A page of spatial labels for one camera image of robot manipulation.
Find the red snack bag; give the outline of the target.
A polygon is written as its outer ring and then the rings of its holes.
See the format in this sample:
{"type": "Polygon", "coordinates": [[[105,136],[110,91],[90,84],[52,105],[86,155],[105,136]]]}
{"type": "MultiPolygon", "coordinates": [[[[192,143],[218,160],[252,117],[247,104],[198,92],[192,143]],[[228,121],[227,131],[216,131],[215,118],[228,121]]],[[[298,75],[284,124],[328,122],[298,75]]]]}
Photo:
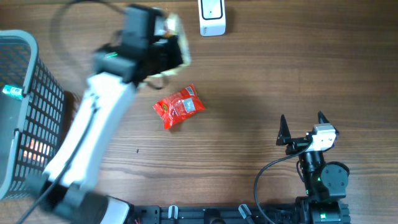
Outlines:
{"type": "Polygon", "coordinates": [[[169,129],[199,111],[206,110],[192,84],[158,101],[153,109],[162,119],[164,129],[169,129]]]}

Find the orange tissue pack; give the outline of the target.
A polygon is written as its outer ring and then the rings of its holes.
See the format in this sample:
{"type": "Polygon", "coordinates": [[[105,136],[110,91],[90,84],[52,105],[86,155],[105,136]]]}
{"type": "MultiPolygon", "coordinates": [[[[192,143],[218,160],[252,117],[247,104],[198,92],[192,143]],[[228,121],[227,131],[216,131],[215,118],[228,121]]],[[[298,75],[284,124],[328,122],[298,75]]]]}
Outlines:
{"type": "Polygon", "coordinates": [[[21,160],[35,166],[46,166],[53,156],[53,147],[36,139],[25,139],[21,147],[21,160]]]}

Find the beige wet wipes pack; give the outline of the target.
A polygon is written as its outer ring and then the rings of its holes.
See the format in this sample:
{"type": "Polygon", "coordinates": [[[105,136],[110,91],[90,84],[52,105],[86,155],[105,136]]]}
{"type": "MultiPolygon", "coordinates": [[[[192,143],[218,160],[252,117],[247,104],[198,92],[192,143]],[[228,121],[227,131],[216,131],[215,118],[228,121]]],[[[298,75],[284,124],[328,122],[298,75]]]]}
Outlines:
{"type": "Polygon", "coordinates": [[[189,44],[181,18],[171,13],[162,22],[161,36],[150,47],[153,63],[150,66],[150,77],[177,75],[191,64],[189,44]]]}

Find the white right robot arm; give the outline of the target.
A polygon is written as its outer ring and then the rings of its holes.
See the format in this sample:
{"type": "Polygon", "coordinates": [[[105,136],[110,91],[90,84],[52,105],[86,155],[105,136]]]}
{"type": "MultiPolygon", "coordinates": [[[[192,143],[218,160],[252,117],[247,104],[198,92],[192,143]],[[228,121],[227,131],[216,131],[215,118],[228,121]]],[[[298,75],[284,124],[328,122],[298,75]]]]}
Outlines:
{"type": "Polygon", "coordinates": [[[318,123],[302,138],[293,138],[285,116],[280,118],[276,144],[288,156],[298,156],[298,172],[307,195],[295,201],[297,223],[350,223],[346,197],[349,168],[341,162],[326,162],[324,153],[335,146],[339,131],[318,112],[318,123]]]}

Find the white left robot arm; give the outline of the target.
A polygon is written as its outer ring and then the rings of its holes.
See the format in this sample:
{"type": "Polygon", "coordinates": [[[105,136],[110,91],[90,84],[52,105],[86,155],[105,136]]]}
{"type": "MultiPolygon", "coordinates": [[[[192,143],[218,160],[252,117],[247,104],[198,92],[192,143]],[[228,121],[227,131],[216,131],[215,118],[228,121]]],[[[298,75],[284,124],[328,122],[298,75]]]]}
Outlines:
{"type": "Polygon", "coordinates": [[[93,54],[93,74],[63,144],[43,173],[27,177],[33,207],[71,223],[134,223],[133,204],[95,192],[101,161],[138,89],[190,63],[177,14],[132,4],[124,15],[118,44],[93,54]]]}

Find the teal tissue pack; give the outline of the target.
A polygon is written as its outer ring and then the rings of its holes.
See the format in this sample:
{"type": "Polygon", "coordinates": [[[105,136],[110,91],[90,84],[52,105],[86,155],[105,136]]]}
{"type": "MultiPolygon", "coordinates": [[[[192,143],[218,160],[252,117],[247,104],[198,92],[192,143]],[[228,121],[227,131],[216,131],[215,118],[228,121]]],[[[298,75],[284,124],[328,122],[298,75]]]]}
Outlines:
{"type": "Polygon", "coordinates": [[[16,100],[22,100],[24,98],[23,89],[11,85],[5,85],[4,88],[2,89],[2,92],[6,96],[9,96],[16,100]]]}

